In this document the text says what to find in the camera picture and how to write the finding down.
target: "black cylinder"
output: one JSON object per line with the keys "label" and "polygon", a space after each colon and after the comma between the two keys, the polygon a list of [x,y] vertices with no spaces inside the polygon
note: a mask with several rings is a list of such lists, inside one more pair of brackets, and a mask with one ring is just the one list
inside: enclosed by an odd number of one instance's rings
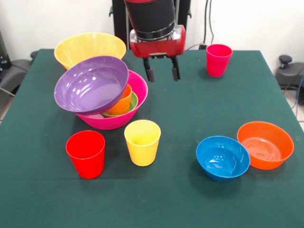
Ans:
{"label": "black cylinder", "polygon": [[173,0],[154,0],[147,3],[125,1],[131,24],[142,40],[157,40],[175,28]]}

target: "white wall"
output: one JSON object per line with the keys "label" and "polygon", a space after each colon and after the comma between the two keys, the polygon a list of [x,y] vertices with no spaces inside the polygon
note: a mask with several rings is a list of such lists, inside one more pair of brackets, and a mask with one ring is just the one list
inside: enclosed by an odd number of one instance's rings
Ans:
{"label": "white wall", "polygon": [[[54,48],[76,33],[113,34],[112,0],[0,0],[0,30],[12,60]],[[205,0],[192,0],[187,47],[203,41]],[[304,1],[213,0],[214,43],[234,50],[261,50],[270,68],[280,54],[304,61]]]}
{"label": "white wall", "polygon": [[0,30],[9,57],[29,58],[32,51],[55,48],[83,32],[114,34],[112,0],[0,0]]}
{"label": "white wall", "polygon": [[[203,42],[205,0],[192,0],[187,46]],[[274,72],[278,56],[304,62],[303,0],[212,0],[213,43],[234,50],[261,50]],[[207,43],[211,41],[208,33]]]}

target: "floor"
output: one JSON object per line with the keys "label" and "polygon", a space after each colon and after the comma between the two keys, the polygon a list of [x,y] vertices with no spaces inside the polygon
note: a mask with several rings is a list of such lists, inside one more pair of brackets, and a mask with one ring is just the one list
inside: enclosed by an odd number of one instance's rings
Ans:
{"label": "floor", "polygon": [[[295,90],[287,90],[285,92],[285,97],[286,97],[290,107],[294,106],[294,104],[295,104]],[[10,108],[10,104],[13,102],[13,100],[14,100],[14,98],[10,97],[7,100],[7,103],[4,105],[4,107],[0,108],[0,124],[1,124],[2,120],[4,119],[6,112]],[[298,106],[298,110],[297,110],[297,107],[295,106],[293,108],[293,112],[297,116],[297,120],[300,121],[299,124],[304,131],[304,106],[303,105]]]}

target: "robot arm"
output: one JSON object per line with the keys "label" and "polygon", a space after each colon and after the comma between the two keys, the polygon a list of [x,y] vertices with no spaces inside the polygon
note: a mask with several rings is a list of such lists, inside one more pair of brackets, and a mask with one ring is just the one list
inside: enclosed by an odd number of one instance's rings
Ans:
{"label": "robot arm", "polygon": [[173,0],[125,0],[132,27],[130,46],[143,65],[151,82],[155,81],[149,58],[172,60],[173,79],[180,76],[176,56],[184,52],[186,31],[176,25]]}

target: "purple bowl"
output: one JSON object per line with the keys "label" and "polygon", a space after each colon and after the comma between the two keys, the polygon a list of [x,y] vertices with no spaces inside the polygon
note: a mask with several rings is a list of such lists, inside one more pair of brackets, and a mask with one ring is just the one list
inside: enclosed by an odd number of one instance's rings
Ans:
{"label": "purple bowl", "polygon": [[127,65],[112,56],[84,60],[58,80],[54,97],[64,110],[85,115],[106,112],[121,98],[127,86]]}

